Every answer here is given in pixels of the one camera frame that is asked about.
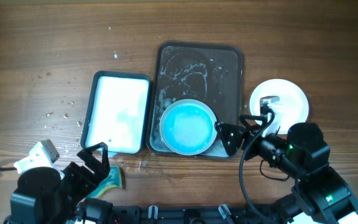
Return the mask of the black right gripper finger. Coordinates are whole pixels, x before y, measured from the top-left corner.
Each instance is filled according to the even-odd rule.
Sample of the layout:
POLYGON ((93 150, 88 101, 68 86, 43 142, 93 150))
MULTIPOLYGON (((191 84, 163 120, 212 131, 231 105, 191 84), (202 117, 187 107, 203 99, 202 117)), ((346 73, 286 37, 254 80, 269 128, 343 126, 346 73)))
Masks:
POLYGON ((249 114, 241 114, 239 121, 246 129, 263 129, 268 123, 266 116, 254 116, 249 114), (249 121, 254 121, 255 124, 251 125, 249 121))
POLYGON ((224 146, 226 154, 228 156, 235 155, 246 138, 246 128, 223 122, 215 122, 214 128, 224 146))

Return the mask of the green yellow scrubbing sponge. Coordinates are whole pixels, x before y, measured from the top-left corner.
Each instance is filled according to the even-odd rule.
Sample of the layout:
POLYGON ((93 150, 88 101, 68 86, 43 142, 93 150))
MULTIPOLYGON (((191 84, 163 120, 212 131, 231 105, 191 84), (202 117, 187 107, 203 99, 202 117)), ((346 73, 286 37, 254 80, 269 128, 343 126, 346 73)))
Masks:
POLYGON ((98 198, 110 189, 124 188, 124 174, 119 166, 111 166, 108 176, 87 196, 87 198, 98 198))

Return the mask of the white plate blue stain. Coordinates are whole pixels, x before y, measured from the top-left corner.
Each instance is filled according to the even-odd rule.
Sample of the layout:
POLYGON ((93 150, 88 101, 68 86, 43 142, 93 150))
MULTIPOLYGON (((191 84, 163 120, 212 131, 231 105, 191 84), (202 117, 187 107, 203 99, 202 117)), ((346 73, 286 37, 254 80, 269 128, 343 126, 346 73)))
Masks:
POLYGON ((263 137, 271 134, 287 134, 297 123, 304 123, 309 115, 309 103, 303 90, 296 84, 283 79, 271 79, 258 85, 249 100, 252 115, 260 115, 262 103, 275 113, 273 123, 263 132, 263 137))

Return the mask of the grey plate with blue stain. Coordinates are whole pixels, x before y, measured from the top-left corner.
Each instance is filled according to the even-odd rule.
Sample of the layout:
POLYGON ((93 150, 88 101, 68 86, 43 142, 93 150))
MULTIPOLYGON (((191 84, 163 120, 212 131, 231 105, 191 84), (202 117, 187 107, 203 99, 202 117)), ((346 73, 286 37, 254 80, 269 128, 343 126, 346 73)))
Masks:
POLYGON ((160 136, 173 152, 195 156, 208 150, 216 140, 217 118, 205 103, 192 99, 172 103, 160 119, 160 136))

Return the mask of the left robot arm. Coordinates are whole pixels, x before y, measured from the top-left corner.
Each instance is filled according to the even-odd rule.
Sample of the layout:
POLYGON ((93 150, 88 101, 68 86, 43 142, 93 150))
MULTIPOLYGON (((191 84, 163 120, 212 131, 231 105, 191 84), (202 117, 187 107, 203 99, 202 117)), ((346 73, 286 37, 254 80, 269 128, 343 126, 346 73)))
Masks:
POLYGON ((13 192, 11 214, 4 223, 66 223, 75 217, 80 201, 94 191, 110 172, 108 146, 101 142, 82 149, 77 156, 85 162, 71 162, 64 177, 51 167, 25 171, 13 192))

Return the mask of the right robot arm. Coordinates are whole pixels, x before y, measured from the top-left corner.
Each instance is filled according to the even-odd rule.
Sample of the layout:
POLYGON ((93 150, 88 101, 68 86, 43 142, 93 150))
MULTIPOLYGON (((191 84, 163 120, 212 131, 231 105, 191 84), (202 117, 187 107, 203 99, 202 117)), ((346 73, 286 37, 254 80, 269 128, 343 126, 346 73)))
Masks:
POLYGON ((296 222, 301 214, 315 223, 358 223, 358 199, 330 166, 330 147, 318 125, 294 124, 283 139, 276 132, 267 132, 275 120, 275 113, 269 111, 262 116, 241 115, 241 126, 214 125, 225 149, 243 150, 239 183, 248 208, 263 223, 296 222), (244 182, 244 163, 255 156, 294 180, 290 194, 266 212, 251 202, 244 182))

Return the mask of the large dark brown tray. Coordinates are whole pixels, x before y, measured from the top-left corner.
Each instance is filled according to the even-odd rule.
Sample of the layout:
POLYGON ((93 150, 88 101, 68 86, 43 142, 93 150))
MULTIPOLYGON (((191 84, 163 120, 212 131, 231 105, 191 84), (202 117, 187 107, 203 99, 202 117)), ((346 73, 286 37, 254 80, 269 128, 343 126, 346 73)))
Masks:
POLYGON ((168 41, 158 49, 145 143, 174 156, 160 135, 163 112, 184 99, 206 104, 219 122, 239 124, 244 56, 231 45, 168 41))

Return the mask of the small dark soapy water tray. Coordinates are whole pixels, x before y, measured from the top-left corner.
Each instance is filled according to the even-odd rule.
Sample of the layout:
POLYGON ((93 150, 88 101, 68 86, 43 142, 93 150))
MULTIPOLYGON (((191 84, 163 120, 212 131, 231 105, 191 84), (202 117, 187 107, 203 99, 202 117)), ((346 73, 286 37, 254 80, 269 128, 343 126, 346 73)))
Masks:
POLYGON ((150 92, 147 75, 96 72, 89 94, 81 147, 103 142, 112 153, 138 153, 145 138, 150 92))

